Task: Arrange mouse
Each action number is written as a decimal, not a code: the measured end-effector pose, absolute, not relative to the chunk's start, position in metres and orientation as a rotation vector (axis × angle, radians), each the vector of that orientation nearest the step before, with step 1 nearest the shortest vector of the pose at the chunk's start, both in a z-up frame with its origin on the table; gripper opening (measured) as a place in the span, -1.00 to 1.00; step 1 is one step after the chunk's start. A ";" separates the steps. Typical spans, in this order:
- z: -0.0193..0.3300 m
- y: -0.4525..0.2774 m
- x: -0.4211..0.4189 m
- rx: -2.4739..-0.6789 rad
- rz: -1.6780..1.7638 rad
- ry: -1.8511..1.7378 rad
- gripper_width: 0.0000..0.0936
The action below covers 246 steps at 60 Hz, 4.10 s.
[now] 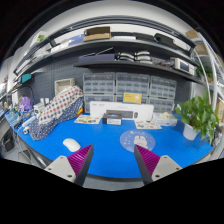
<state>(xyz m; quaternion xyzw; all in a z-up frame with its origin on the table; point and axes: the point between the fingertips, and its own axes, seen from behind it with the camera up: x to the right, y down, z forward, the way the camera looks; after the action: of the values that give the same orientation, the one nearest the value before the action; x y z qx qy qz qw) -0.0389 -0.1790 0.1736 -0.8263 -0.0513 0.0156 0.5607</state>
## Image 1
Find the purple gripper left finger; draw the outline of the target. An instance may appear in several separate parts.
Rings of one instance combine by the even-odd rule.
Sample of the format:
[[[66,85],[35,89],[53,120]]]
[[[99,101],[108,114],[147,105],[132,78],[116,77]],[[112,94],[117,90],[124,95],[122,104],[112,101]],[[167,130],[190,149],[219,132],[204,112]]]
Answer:
[[[86,146],[68,157],[59,156],[45,170],[69,182],[82,186],[93,157],[93,145]]]

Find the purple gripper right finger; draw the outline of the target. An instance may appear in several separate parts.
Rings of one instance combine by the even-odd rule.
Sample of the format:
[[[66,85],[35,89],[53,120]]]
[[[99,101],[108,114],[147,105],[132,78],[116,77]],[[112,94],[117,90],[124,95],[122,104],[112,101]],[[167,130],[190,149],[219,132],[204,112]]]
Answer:
[[[168,155],[158,156],[139,145],[134,146],[134,156],[145,185],[181,170]]]

